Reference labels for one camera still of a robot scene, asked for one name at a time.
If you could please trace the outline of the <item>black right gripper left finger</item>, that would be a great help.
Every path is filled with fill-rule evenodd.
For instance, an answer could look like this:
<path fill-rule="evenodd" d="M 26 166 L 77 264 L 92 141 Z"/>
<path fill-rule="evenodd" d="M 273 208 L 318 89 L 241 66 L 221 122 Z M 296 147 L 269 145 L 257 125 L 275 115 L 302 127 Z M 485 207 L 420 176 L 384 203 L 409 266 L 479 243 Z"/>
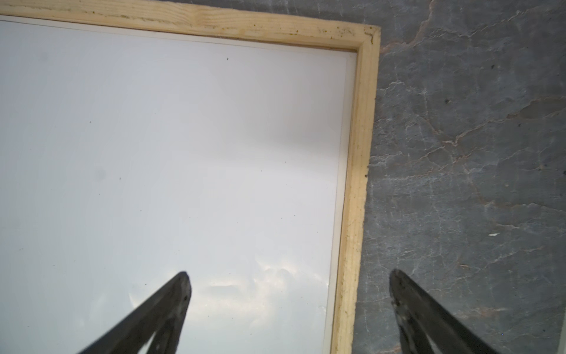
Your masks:
<path fill-rule="evenodd" d="M 176 274 L 83 353 L 175 353 L 192 295 L 190 277 Z"/>

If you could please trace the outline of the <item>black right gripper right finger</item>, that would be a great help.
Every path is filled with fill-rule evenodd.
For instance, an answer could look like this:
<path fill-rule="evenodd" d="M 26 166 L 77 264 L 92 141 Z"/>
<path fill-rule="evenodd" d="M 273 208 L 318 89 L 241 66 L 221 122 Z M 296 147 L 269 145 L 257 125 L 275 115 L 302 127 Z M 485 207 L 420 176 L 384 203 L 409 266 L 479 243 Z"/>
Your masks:
<path fill-rule="evenodd" d="M 497 351 L 465 327 L 405 272 L 389 276 L 389 291 L 403 353 L 490 353 Z"/>

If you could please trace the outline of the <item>light wooden picture frame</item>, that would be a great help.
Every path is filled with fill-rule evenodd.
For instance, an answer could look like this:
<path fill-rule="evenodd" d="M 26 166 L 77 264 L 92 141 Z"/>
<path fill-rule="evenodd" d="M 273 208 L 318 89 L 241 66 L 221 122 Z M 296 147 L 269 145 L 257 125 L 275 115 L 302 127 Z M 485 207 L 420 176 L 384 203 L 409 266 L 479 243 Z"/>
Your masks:
<path fill-rule="evenodd" d="M 176 1 L 3 1 L 1 14 L 354 52 L 357 62 L 329 347 L 330 353 L 352 351 L 380 60 L 379 26 Z"/>

